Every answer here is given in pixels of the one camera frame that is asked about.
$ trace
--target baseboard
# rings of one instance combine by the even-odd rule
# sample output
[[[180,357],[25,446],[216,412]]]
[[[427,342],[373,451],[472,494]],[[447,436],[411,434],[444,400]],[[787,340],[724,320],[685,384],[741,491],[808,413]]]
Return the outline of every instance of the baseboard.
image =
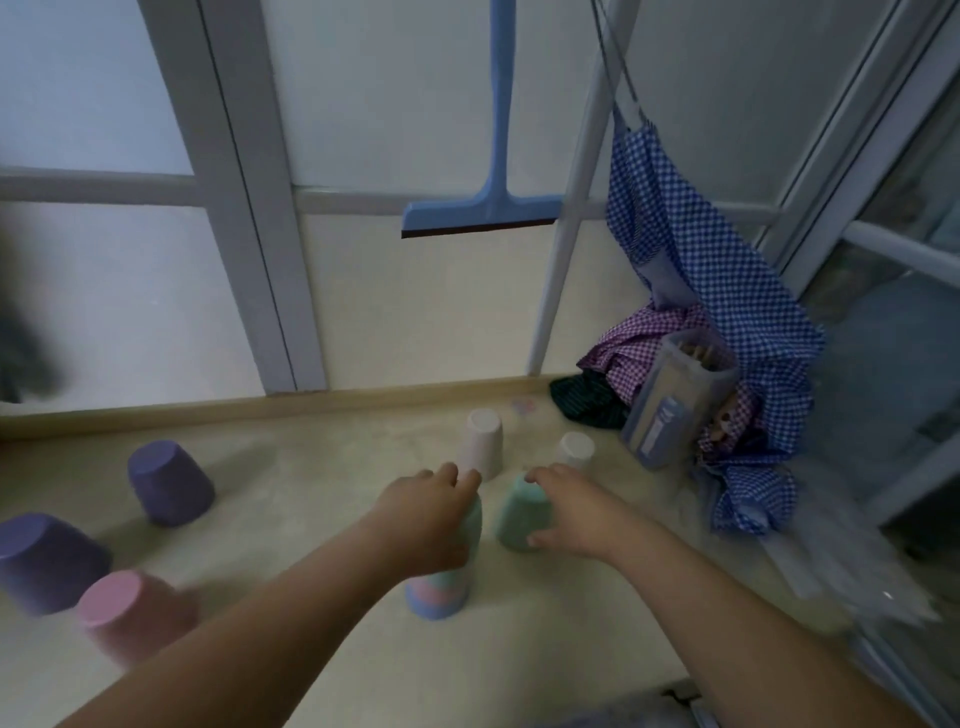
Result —
[[[146,407],[0,417],[0,441],[129,432],[159,427],[269,420],[338,410],[404,407],[542,394],[555,376],[515,376],[386,389],[273,395],[244,400],[154,404]]]

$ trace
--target blue squeegee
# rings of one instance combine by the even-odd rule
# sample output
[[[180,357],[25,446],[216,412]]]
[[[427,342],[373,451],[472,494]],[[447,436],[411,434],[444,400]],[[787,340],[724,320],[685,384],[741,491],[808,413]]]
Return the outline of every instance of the blue squeegee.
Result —
[[[490,2],[490,77],[493,86],[493,154],[487,183],[468,200],[411,203],[400,237],[449,235],[551,225],[563,198],[514,197],[507,191],[507,133],[514,91],[516,0]]]

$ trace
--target hand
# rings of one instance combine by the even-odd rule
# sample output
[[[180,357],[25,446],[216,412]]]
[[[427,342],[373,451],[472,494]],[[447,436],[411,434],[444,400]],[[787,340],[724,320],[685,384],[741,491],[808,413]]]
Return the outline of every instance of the hand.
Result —
[[[530,546],[610,563],[624,530],[641,518],[624,500],[567,465],[534,468],[526,480],[550,498],[554,519],[552,528],[530,534]]]
[[[457,466],[443,463],[436,473],[420,471],[386,487],[361,524],[381,539],[396,560],[400,578],[459,569],[468,547],[457,539],[477,489],[480,473],[457,479]]]

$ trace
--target white cup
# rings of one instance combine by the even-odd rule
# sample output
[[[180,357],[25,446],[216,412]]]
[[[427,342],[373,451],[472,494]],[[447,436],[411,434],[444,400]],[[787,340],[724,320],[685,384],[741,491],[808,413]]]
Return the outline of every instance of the white cup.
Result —
[[[557,444],[557,462],[586,473],[597,448],[583,432],[567,432]]]
[[[467,416],[457,468],[476,470],[485,482],[503,470],[503,424],[493,410],[474,409]]]

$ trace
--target glass pane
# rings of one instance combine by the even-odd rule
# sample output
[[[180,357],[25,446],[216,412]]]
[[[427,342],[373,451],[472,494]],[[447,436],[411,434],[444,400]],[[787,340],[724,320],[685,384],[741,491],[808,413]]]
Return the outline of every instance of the glass pane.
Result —
[[[523,375],[552,227],[401,240],[397,217],[310,215],[302,229],[331,389]]]
[[[492,137],[489,3],[264,0],[263,10],[294,183],[480,189]],[[524,0],[516,13],[510,186],[563,192],[596,53],[589,3]]]
[[[667,153],[704,195],[777,204],[891,5],[642,3],[628,63]],[[609,175],[604,158],[594,196]]]
[[[803,302],[828,336],[805,449],[865,499],[960,429],[960,290],[841,243]]]
[[[4,0],[0,69],[0,165],[191,173],[136,0]]]
[[[644,3],[630,66],[667,150],[705,194],[775,203],[889,6]],[[488,3],[263,8],[296,184],[480,188],[492,134]],[[597,54],[589,3],[523,0],[516,33],[510,186],[562,193]],[[598,171],[598,196],[608,168]]]
[[[62,386],[0,414],[262,397],[206,212],[0,205],[5,297]]]
[[[862,218],[960,253],[960,76],[914,135]]]

